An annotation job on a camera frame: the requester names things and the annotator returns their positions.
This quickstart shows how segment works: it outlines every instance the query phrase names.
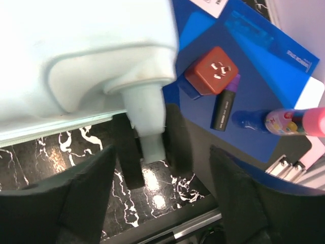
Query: pink cap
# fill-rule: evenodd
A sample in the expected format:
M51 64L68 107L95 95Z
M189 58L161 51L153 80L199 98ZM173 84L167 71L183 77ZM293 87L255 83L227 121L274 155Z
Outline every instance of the pink cap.
M303 117L303 127L310 136L325 137L325 108L308 109Z
M311 149L299 160L302 162L306 169L309 169L323 154L325 154L325 145L316 136L307 136L311 142Z

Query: blue folder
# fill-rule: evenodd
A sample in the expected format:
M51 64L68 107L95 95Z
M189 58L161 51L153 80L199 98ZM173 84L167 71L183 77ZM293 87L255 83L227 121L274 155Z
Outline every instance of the blue folder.
M241 75L232 116L239 110L294 108L319 59L240 0L228 0L218 18L190 0L173 0L173 5L179 33L178 80L164 87L166 102L178 104L187 119L261 164L269 163L280 137L239 128L231 119L224 132L210 129L216 96L200 96L184 71L220 46Z

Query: marker cap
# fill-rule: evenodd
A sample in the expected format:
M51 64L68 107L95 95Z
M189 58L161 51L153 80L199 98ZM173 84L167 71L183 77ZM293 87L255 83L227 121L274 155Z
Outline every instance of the marker cap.
M308 109L303 117L303 127L310 136L325 137L325 108Z
M226 90L231 90L232 92L237 92L238 85L240 81L240 74L236 75L234 79L229 83L229 85L226 86Z

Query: black object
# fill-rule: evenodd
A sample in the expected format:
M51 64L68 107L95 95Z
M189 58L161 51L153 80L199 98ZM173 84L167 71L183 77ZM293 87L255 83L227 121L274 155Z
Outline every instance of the black object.
M193 157L187 125L176 104L166 105L166 128L162 135L167 164L174 176L189 177Z
M199 244L226 244L225 233L221 229L207 230L201 237Z
M145 182L140 164L141 156L127 114L114 115L111 129L127 188L133 190L143 187Z
M325 243L325 192L295 185L211 147L229 243Z
M225 131L229 116L233 107L236 93L231 90L223 90L215 101L211 128Z
M109 146L37 184L0 192L0 243L99 243L115 162Z

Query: sticker on bottle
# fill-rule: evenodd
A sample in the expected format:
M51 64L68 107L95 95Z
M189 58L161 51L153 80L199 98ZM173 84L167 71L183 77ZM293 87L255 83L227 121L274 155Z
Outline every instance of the sticker on bottle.
M305 110L278 110L268 114L265 125L268 130L278 135L306 134L303 127Z
M190 0L208 14L219 18L228 0Z

